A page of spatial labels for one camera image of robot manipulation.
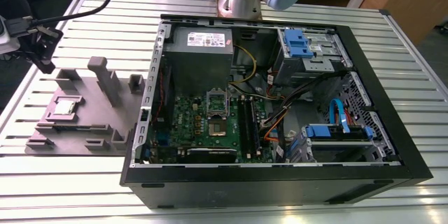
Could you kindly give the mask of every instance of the floor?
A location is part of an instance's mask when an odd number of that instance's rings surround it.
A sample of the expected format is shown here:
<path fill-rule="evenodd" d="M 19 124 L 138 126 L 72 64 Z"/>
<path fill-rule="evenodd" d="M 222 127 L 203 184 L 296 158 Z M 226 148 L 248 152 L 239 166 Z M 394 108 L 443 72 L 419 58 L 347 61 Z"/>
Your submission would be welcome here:
<path fill-rule="evenodd" d="M 38 0 L 32 8 L 39 18 L 63 15 L 72 0 Z M 448 85 L 448 33 L 439 34 L 435 29 L 426 40 L 418 45 L 418 49 L 432 66 L 440 79 Z M 14 95 L 20 81 L 28 71 L 31 64 L 18 59 L 6 62 L 0 58 L 0 113 Z"/>

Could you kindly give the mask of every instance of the cable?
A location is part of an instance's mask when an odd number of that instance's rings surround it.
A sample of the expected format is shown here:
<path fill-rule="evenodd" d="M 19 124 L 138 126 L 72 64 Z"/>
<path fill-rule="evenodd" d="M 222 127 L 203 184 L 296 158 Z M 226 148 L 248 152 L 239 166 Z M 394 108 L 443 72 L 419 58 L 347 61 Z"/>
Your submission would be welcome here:
<path fill-rule="evenodd" d="M 338 113 L 339 113 L 339 120 L 335 120 L 335 106 L 338 107 Z M 348 128 L 348 119 L 346 116 L 346 110 L 344 110 L 344 104 L 343 101 L 339 98 L 334 98 L 330 102 L 330 123 L 331 124 L 340 124 L 344 129 L 344 133 L 351 132 L 351 128 Z"/>
<path fill-rule="evenodd" d="M 88 12 L 78 13 L 78 14 L 72 14 L 72 15 L 67 15 L 67 16 L 60 16 L 60 17 L 54 17 L 54 18 L 46 18 L 46 19 L 42 19 L 42 20 L 34 21 L 32 25 L 39 26 L 39 25 L 43 25 L 43 24 L 47 24 L 47 23 L 60 22 L 60 21 L 70 20 L 70 19 L 74 19 L 74 18 L 86 17 L 88 15 L 92 15 L 92 14 L 100 12 L 106 8 L 106 6 L 108 5 L 110 2 L 111 2 L 111 0 L 106 0 L 100 7 L 98 7 L 94 10 L 90 10 Z"/>
<path fill-rule="evenodd" d="M 282 117 L 278 119 L 278 121 L 275 122 L 275 124 L 271 126 L 271 128 L 270 128 L 268 132 L 266 133 L 263 139 L 267 139 L 267 137 L 270 136 L 271 131 L 278 126 L 278 124 L 280 123 L 280 121 L 286 117 L 286 115 L 287 115 L 287 112 L 282 115 Z"/>
<path fill-rule="evenodd" d="M 15 59 L 15 57 L 10 54 L 2 54 L 3 59 L 0 59 L 2 61 L 4 61 L 6 63 L 11 63 Z"/>
<path fill-rule="evenodd" d="M 278 112 L 274 113 L 274 116 L 267 118 L 264 124 L 268 124 L 274 119 L 276 119 L 288 110 L 288 108 L 292 105 L 292 102 L 295 101 L 295 99 L 299 98 L 303 94 L 306 94 L 310 91 L 312 86 L 318 85 L 319 83 L 322 83 L 323 81 L 326 81 L 330 78 L 340 77 L 340 76 L 344 76 L 346 74 L 347 74 L 347 70 L 342 70 L 342 71 L 335 72 L 335 73 L 324 73 L 320 76 L 318 76 L 312 81 L 300 85 L 294 90 L 294 92 L 287 96 L 287 98 L 283 100 L 282 108 L 278 109 Z"/>
<path fill-rule="evenodd" d="M 348 114 L 348 112 L 347 112 L 346 109 L 344 109 L 344 114 L 346 114 L 346 117 L 347 117 L 348 124 L 350 124 L 350 125 L 354 125 L 352 118 L 351 118 L 351 116 L 350 116 L 350 114 Z"/>
<path fill-rule="evenodd" d="M 240 48 L 240 49 L 246 52 L 247 55 L 250 55 L 250 57 L 251 57 L 251 59 L 252 59 L 252 62 L 254 62 L 254 68 L 252 68 L 252 73 L 251 73 L 251 75 L 250 75 L 247 78 L 244 78 L 244 79 L 240 80 L 240 81 L 232 81 L 231 84 L 238 84 L 238 83 L 246 82 L 247 80 L 250 80 L 250 79 L 252 78 L 252 76 L 255 75 L 255 72 L 258 71 L 258 60 L 255 59 L 254 55 L 250 53 L 248 50 L 246 50 L 244 47 L 242 47 L 242 46 L 239 46 L 239 45 L 235 45 L 235 46 L 236 46 L 238 48 Z"/>
<path fill-rule="evenodd" d="M 267 137 L 264 140 L 279 142 L 279 139 L 276 139 L 274 137 Z"/>
<path fill-rule="evenodd" d="M 350 111 L 347 108 L 344 108 L 344 112 L 346 112 L 346 116 L 348 118 L 348 122 L 352 124 L 352 125 L 358 125 L 356 121 L 354 120 L 352 116 L 350 115 Z"/>
<path fill-rule="evenodd" d="M 270 91 L 271 91 L 272 87 L 274 87 L 274 86 L 272 86 L 272 84 L 271 84 L 271 85 L 268 86 L 268 88 L 266 89 L 266 90 L 267 90 L 267 91 L 266 91 L 266 92 L 267 92 L 267 93 L 266 93 L 266 94 L 267 94 L 266 96 L 270 97 L 270 98 L 278 98 L 278 97 L 275 97 L 274 95 L 270 94 Z"/>
<path fill-rule="evenodd" d="M 263 99 L 267 99 L 267 100 L 276 100 L 276 99 L 274 99 L 274 98 L 270 98 L 270 97 L 264 97 L 264 96 L 262 96 L 262 95 L 259 95 L 259 94 L 251 94 L 251 93 L 248 93 L 248 92 L 246 92 L 243 89 L 240 89 L 240 87 L 238 87 L 235 84 L 232 84 L 231 83 L 231 85 L 236 88 L 236 90 L 242 93 L 242 94 L 244 94 L 244 95 L 248 95 L 248 96 L 252 96 L 252 97 L 260 97 L 260 98 L 263 98 Z"/>

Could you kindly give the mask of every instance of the blue clip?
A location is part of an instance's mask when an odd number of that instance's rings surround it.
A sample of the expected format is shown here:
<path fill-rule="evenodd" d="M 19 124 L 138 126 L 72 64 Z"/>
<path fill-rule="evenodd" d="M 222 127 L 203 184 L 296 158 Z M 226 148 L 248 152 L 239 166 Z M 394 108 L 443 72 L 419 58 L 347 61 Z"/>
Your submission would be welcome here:
<path fill-rule="evenodd" d="M 374 129 L 368 126 L 364 127 L 366 134 L 367 134 L 367 139 L 372 140 L 374 139 Z"/>
<path fill-rule="evenodd" d="M 314 137 L 315 136 L 315 132 L 314 132 L 314 129 L 311 128 L 311 126 L 306 127 L 306 131 L 307 131 L 307 137 Z"/>
<path fill-rule="evenodd" d="M 290 149 L 288 149 L 288 152 L 287 152 L 287 156 L 291 156 L 292 151 L 295 150 L 295 148 L 298 147 L 298 145 L 299 145 L 299 139 L 295 139 L 295 141 L 292 142 L 292 144 L 290 146 Z"/>
<path fill-rule="evenodd" d="M 308 49 L 308 39 L 302 30 L 286 29 L 286 43 L 290 47 L 292 58 L 312 58 L 315 56 Z"/>
<path fill-rule="evenodd" d="M 308 137 L 331 136 L 328 126 L 326 125 L 310 125 L 306 127 Z"/>

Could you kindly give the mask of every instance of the black cable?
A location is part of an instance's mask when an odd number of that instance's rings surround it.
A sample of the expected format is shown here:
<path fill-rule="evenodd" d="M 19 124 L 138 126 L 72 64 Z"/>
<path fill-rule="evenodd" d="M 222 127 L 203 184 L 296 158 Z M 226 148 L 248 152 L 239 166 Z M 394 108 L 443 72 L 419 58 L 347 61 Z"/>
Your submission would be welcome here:
<path fill-rule="evenodd" d="M 88 12 L 78 13 L 78 14 L 72 14 L 72 15 L 67 15 L 67 16 L 60 16 L 60 17 L 54 17 L 54 18 L 46 18 L 46 19 L 42 19 L 42 20 L 38 20 L 38 21 L 32 22 L 32 25 L 39 26 L 39 25 L 43 25 L 43 24 L 47 24 L 47 23 L 60 22 L 60 21 L 70 20 L 70 19 L 74 19 L 74 18 L 86 17 L 88 15 L 92 15 L 92 14 L 100 12 L 106 8 L 106 6 L 108 5 L 110 2 L 111 2 L 111 0 L 106 0 L 100 7 L 98 7 L 94 10 L 90 10 Z"/>
<path fill-rule="evenodd" d="M 235 84 L 230 84 L 231 86 L 235 87 L 235 89 L 244 95 L 250 95 L 250 96 L 254 96 L 254 97 L 259 97 L 259 98 L 263 98 L 263 99 L 267 99 L 267 100 L 276 100 L 275 98 L 270 98 L 270 97 L 266 97 L 263 95 L 259 95 L 259 94 L 251 94 L 248 92 L 246 92 L 239 86 L 236 86 Z"/>
<path fill-rule="evenodd" d="M 275 118 L 278 118 L 287 112 L 288 107 L 291 106 L 295 99 L 299 98 L 303 94 L 306 94 L 310 91 L 311 87 L 316 86 L 319 83 L 322 83 L 327 79 L 334 78 L 334 77 L 342 77 L 346 74 L 347 74 L 347 70 L 338 71 L 335 73 L 324 73 L 320 76 L 318 76 L 312 81 L 300 85 L 294 90 L 294 92 L 287 96 L 287 98 L 283 100 L 280 108 L 278 108 L 276 112 L 274 113 L 271 117 L 267 118 L 264 123 L 266 124 L 270 123 Z"/>
<path fill-rule="evenodd" d="M 10 62 L 11 62 L 11 59 L 12 59 L 12 56 L 11 56 L 10 54 L 2 54 L 2 56 L 3 56 L 2 61 L 10 63 Z"/>

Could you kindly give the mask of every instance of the ram slot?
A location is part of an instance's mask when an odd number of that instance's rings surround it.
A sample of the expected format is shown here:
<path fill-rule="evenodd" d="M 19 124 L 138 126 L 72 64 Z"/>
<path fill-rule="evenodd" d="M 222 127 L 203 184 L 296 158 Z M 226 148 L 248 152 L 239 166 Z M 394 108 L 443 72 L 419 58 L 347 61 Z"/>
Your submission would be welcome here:
<path fill-rule="evenodd" d="M 260 138 L 259 138 L 259 128 L 258 128 L 258 115 L 255 110 L 255 104 L 252 100 L 246 101 L 246 106 L 250 110 L 250 134 L 251 134 L 251 151 L 254 155 L 259 154 L 260 150 Z"/>
<path fill-rule="evenodd" d="M 239 107 L 239 117 L 238 117 L 238 126 L 240 128 L 240 146 L 242 146 L 242 154 L 244 157 L 250 157 L 250 136 L 248 136 L 248 128 L 247 128 L 247 113 L 246 113 L 246 102 L 244 98 L 238 101 Z"/>
<path fill-rule="evenodd" d="M 247 141 L 248 141 L 248 148 L 251 157 L 256 156 L 258 147 L 256 147 L 256 139 L 255 139 L 255 124 L 254 119 L 254 110 L 252 110 L 252 101 L 247 99 L 244 101 L 244 116 L 246 116 L 246 131 L 247 131 Z"/>

